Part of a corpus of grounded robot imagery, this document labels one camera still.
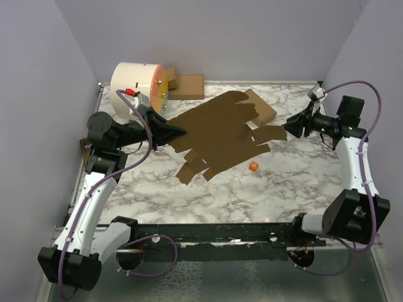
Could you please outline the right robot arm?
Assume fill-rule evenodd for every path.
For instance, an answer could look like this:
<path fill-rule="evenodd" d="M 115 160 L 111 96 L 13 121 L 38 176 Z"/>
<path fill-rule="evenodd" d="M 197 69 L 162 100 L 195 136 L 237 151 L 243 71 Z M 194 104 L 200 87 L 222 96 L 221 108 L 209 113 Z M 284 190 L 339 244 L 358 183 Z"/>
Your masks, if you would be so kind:
<path fill-rule="evenodd" d="M 388 215 L 390 202 L 380 197 L 370 172 L 366 130 L 359 127 L 365 102 L 343 96 L 337 116 L 332 118 L 320 112 L 320 101 L 314 93 L 309 98 L 308 106 L 288 118 L 283 127 L 297 138 L 313 132 L 331 138 L 331 149 L 341 163 L 343 190 L 322 213 L 301 213 L 294 218 L 290 241 L 303 246 L 312 235 L 327 235 L 367 245 Z"/>

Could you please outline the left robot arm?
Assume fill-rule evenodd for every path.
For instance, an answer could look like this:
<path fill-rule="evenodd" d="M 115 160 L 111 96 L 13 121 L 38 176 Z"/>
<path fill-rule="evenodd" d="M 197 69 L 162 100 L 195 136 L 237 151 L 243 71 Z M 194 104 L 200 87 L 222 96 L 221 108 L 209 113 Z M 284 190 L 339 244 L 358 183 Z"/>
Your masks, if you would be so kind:
<path fill-rule="evenodd" d="M 84 185 L 73 212 L 50 248 L 41 248 L 38 262 L 48 281 L 58 285 L 61 298 L 69 300 L 66 286 L 75 291 L 90 291 L 101 274 L 102 265 L 120 247 L 132 248 L 150 237 L 139 236 L 137 220 L 118 216 L 107 229 L 96 235 L 103 208 L 120 180 L 129 171 L 128 155 L 122 147 L 148 141 L 147 154 L 186 134 L 186 130 L 169 125 L 153 108 L 140 122 L 117 123 L 108 113 L 99 111 L 88 119 L 88 139 L 92 151 L 86 166 Z"/>

